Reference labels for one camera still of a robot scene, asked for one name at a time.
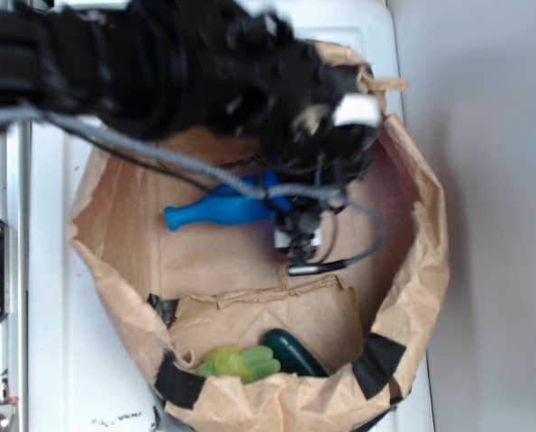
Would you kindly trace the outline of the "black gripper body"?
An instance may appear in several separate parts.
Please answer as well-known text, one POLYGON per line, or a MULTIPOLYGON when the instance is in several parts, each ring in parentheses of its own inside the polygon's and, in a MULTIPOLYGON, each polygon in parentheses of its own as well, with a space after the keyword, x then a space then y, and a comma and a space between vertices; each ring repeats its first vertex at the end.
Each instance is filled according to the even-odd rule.
POLYGON ((224 128, 255 137, 281 179, 360 179, 381 112, 374 97, 347 86, 343 71, 274 13, 234 17, 224 25, 224 72, 234 87, 224 128))

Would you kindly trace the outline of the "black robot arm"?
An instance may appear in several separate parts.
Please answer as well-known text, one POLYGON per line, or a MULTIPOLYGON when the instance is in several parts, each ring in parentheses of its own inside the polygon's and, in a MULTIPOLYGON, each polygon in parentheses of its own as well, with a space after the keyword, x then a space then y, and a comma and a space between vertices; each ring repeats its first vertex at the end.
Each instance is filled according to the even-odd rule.
POLYGON ((234 1, 0 11, 0 107, 92 114, 141 140, 195 126, 253 137, 284 176, 364 174, 379 123, 337 123, 347 94, 288 21, 234 1))

